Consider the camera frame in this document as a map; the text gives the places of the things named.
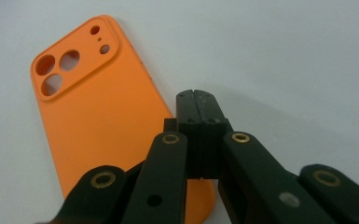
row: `white surface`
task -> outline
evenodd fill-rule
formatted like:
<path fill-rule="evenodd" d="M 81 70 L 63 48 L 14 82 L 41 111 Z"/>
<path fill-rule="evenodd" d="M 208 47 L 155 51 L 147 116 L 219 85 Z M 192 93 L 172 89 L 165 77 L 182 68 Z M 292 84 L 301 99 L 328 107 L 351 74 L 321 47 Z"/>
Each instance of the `white surface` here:
<path fill-rule="evenodd" d="M 322 163 L 359 184 L 359 1 L 0 0 L 0 223 L 48 221 L 62 205 L 29 66 L 100 14 L 172 111 L 179 91 L 209 91 L 287 170 Z M 227 222 L 219 204 L 206 223 Z"/>

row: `circular hole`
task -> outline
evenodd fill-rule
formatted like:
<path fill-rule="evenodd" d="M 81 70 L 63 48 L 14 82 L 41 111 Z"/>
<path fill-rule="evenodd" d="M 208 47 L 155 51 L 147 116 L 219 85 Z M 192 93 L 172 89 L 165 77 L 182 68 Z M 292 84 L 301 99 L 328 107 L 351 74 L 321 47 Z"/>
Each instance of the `circular hole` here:
<path fill-rule="evenodd" d="M 54 67 L 55 59 L 52 55 L 42 57 L 36 64 L 36 73 L 39 76 L 48 74 Z"/>
<path fill-rule="evenodd" d="M 116 176 L 112 172 L 100 172 L 92 178 L 91 185 L 96 189 L 104 189 L 111 186 L 115 180 Z"/>
<path fill-rule="evenodd" d="M 150 195 L 147 198 L 147 204 L 149 204 L 152 207 L 159 206 L 160 204 L 162 204 L 162 198 L 161 198 L 161 196 L 159 196 L 157 194 Z"/>
<path fill-rule="evenodd" d="M 231 138 L 238 143 L 247 143 L 251 140 L 251 138 L 244 133 L 234 133 Z"/>
<path fill-rule="evenodd" d="M 96 35 L 96 34 L 98 34 L 98 32 L 100 32 L 100 27 L 99 27 L 99 26 L 93 26 L 93 27 L 91 28 L 91 30 L 90 30 L 90 33 L 91 33 L 92 35 Z"/>
<path fill-rule="evenodd" d="M 279 200 L 281 200 L 281 202 L 283 202 L 287 206 L 294 207 L 294 208 L 298 208 L 301 205 L 300 199 L 296 195 L 294 195 L 290 192 L 280 193 Z"/>
<path fill-rule="evenodd" d="M 325 170 L 318 170 L 313 172 L 313 178 L 315 178 L 319 183 L 328 187 L 338 187 L 341 185 L 341 181 L 339 180 L 338 176 Z"/>
<path fill-rule="evenodd" d="M 100 53 L 101 53 L 101 54 L 105 54 L 105 53 L 109 52 L 109 50 L 110 50 L 109 45 L 103 45 L 103 46 L 100 48 Z"/>
<path fill-rule="evenodd" d="M 58 74 L 54 74 L 45 79 L 42 84 L 42 93 L 46 96 L 56 93 L 62 85 L 62 78 Z"/>
<path fill-rule="evenodd" d="M 109 182 L 110 179 L 111 179 L 110 175 L 101 175 L 95 180 L 95 182 L 101 185 L 101 184 L 106 184 L 107 182 Z"/>
<path fill-rule="evenodd" d="M 70 50 L 61 57 L 60 68 L 64 71 L 71 71 L 74 67 L 76 67 L 79 59 L 79 52 L 77 52 L 77 50 Z"/>
<path fill-rule="evenodd" d="M 208 119 L 208 121 L 211 123 L 219 123 L 220 119 Z"/>
<path fill-rule="evenodd" d="M 179 142 L 179 137 L 174 134 L 167 134 L 162 137 L 162 142 L 165 144 L 175 144 Z"/>

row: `black mechanical arm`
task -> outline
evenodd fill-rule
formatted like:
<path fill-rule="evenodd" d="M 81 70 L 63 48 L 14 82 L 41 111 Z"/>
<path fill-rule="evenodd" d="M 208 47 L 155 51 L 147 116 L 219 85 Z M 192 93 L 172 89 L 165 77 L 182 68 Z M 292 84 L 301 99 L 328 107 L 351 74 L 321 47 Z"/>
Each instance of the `black mechanical arm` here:
<path fill-rule="evenodd" d="M 90 170 L 49 223 L 184 223 L 190 178 L 218 179 L 232 223 L 359 223 L 356 183 L 321 164 L 287 172 L 254 136 L 233 132 L 206 91 L 179 93 L 146 160 Z"/>

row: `phone case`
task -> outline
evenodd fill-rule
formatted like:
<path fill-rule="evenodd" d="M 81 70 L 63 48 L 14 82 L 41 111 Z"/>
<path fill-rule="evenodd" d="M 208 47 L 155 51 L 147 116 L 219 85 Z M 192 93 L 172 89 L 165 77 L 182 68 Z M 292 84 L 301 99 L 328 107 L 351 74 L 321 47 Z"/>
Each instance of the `phone case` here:
<path fill-rule="evenodd" d="M 144 160 L 171 113 L 117 22 L 92 18 L 36 56 L 31 78 L 64 197 L 88 170 Z M 211 181 L 187 182 L 186 223 L 214 206 Z"/>

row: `camera cutout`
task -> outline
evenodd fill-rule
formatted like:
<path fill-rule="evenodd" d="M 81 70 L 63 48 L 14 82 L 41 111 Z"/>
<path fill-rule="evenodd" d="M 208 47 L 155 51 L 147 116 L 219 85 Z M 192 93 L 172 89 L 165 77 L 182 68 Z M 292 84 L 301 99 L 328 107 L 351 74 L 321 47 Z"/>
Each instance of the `camera cutout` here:
<path fill-rule="evenodd" d="M 42 93 L 45 96 L 55 94 L 62 85 L 62 78 L 58 74 L 54 74 L 45 79 L 42 84 Z"/>
<path fill-rule="evenodd" d="M 101 53 L 101 54 L 105 54 L 105 53 L 109 52 L 109 50 L 110 50 L 109 45 L 103 45 L 103 46 L 100 48 L 100 53 Z"/>
<path fill-rule="evenodd" d="M 98 34 L 99 32 L 100 32 L 100 27 L 97 26 L 97 25 L 93 26 L 93 27 L 91 28 L 91 30 L 90 30 L 90 34 L 92 34 L 92 35 L 96 35 L 96 34 Z"/>
<path fill-rule="evenodd" d="M 47 75 L 54 67 L 55 58 L 52 55 L 45 55 L 36 64 L 36 73 L 39 76 Z"/>
<path fill-rule="evenodd" d="M 60 68 L 63 71 L 71 71 L 77 66 L 79 59 L 80 54 L 77 52 L 77 50 L 69 50 L 61 57 Z"/>

